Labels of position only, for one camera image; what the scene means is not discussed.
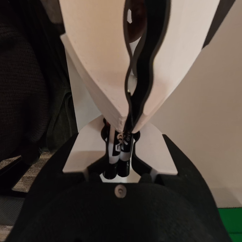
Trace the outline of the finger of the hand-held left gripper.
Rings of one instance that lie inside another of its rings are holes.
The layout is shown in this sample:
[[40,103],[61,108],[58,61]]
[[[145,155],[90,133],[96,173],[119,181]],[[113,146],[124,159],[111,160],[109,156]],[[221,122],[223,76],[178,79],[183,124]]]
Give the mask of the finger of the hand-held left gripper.
[[101,114],[123,131],[129,112],[125,79],[130,65],[123,31],[125,1],[59,3],[65,26],[63,44]]
[[171,1],[168,28],[154,58],[153,86],[133,132],[138,132],[183,80],[201,52],[219,0]]

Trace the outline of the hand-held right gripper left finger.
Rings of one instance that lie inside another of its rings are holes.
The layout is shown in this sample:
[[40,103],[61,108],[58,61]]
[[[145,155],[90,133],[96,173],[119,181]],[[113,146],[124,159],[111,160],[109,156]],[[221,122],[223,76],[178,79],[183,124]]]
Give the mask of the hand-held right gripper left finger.
[[108,164],[107,126],[98,116],[83,127],[75,140],[63,173],[83,173],[85,179],[93,173],[101,175]]

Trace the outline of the green plastic bin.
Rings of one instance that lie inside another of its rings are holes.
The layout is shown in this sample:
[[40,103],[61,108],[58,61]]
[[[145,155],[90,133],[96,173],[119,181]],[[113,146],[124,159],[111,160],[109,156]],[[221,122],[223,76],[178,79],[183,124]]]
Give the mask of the green plastic bin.
[[222,222],[233,242],[242,241],[242,208],[219,208]]

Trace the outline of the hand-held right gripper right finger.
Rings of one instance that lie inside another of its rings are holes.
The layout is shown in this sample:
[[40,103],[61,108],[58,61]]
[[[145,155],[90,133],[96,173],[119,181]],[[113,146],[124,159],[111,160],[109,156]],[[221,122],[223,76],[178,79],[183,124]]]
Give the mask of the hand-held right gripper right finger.
[[146,123],[134,138],[132,169],[140,176],[149,174],[152,181],[158,175],[178,174],[162,132],[153,124]]

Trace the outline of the black dry-erase marker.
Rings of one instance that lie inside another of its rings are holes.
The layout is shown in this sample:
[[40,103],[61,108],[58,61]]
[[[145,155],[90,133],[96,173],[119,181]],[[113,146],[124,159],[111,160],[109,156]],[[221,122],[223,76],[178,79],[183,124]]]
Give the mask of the black dry-erase marker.
[[106,179],[114,179],[117,175],[118,161],[123,144],[123,133],[119,133],[114,127],[110,127],[108,140],[108,156],[109,164],[103,176]]
[[118,161],[117,174],[120,177],[127,177],[130,173],[130,160],[133,148],[133,134],[126,132],[123,139],[122,149]]

